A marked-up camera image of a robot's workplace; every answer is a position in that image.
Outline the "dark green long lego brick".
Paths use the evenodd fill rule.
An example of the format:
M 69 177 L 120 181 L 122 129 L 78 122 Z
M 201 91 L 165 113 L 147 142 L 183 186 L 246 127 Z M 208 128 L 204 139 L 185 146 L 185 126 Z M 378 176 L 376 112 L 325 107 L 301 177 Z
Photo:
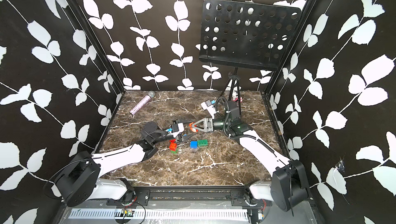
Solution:
M 197 141 L 197 146 L 198 147 L 206 147 L 208 146 L 208 140 L 207 139 L 201 139 Z

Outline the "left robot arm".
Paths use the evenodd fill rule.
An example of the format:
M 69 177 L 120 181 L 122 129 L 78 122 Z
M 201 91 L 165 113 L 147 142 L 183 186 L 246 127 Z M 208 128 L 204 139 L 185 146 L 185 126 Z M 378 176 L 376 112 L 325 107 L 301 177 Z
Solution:
M 55 177 L 55 186 L 68 207 L 75 207 L 87 200 L 107 199 L 116 205 L 128 206 L 136 201 L 134 188 L 126 179 L 108 180 L 102 176 L 127 165 L 150 159 L 157 151 L 157 143 L 182 142 L 191 138 L 184 135 L 183 119 L 173 121 L 170 129 L 163 130 L 154 121 L 148 122 L 140 131 L 141 138 L 132 145 L 106 153 L 78 153 Z

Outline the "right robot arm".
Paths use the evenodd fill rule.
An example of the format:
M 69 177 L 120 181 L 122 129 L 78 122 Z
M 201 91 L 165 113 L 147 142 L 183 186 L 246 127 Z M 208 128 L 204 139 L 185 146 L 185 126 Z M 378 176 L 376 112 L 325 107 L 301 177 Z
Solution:
M 229 139 L 248 150 L 271 176 L 270 182 L 256 182 L 249 191 L 257 200 L 274 202 L 287 212 L 309 198 L 309 185 L 304 165 L 270 147 L 258 133 L 241 119 L 239 105 L 224 97 L 201 104 L 211 117 L 191 124 L 191 128 L 205 133 L 222 131 Z

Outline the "orange-red square lego brick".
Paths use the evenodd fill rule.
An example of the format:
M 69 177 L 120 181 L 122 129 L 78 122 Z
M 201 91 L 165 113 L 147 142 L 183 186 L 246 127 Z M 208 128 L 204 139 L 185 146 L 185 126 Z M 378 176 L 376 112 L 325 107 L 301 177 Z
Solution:
M 173 150 L 173 151 L 177 150 L 177 143 L 176 143 L 176 139 L 172 139 L 172 140 L 170 140 L 169 149 L 170 149 L 170 150 Z

